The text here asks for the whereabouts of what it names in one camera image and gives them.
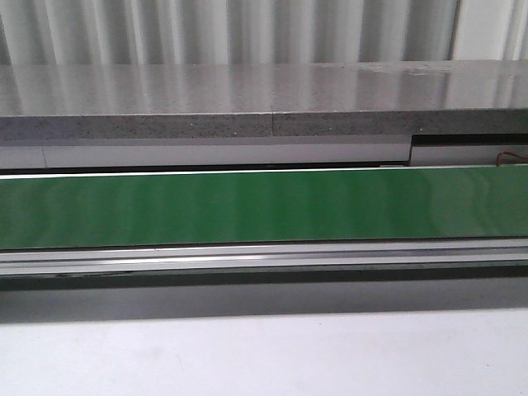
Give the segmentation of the white corrugated curtain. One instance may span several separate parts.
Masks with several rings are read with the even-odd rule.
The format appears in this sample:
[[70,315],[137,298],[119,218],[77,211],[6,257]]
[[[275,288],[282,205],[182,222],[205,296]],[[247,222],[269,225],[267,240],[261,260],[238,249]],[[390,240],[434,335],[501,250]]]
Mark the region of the white corrugated curtain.
[[4,1],[1,62],[523,60],[524,1]]

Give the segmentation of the silver aluminium conveyor front rail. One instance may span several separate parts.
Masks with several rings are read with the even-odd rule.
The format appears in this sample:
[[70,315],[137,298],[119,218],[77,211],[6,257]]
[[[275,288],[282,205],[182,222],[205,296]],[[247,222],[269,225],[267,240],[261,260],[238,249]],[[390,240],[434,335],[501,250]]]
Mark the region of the silver aluminium conveyor front rail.
[[31,249],[1,254],[2,290],[524,276],[526,238]]

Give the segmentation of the grey speckled stone slab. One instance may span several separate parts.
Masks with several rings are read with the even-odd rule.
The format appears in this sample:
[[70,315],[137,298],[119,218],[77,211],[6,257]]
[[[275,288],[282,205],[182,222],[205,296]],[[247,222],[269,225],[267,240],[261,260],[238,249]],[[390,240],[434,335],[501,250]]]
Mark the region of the grey speckled stone slab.
[[1,69],[1,139],[525,134],[524,61]]

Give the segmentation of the white panel under slab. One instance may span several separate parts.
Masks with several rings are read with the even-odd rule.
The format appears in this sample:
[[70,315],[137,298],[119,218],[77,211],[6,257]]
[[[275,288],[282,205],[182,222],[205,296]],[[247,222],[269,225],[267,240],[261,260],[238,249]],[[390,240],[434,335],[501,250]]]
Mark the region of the white panel under slab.
[[99,167],[492,165],[526,134],[53,139],[1,144],[3,170]]

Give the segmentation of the green conveyor belt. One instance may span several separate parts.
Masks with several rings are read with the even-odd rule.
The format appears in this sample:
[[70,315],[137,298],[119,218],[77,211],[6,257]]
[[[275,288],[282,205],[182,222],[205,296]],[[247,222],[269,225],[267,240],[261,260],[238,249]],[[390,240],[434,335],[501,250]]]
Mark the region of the green conveyor belt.
[[526,234],[524,166],[1,180],[4,250]]

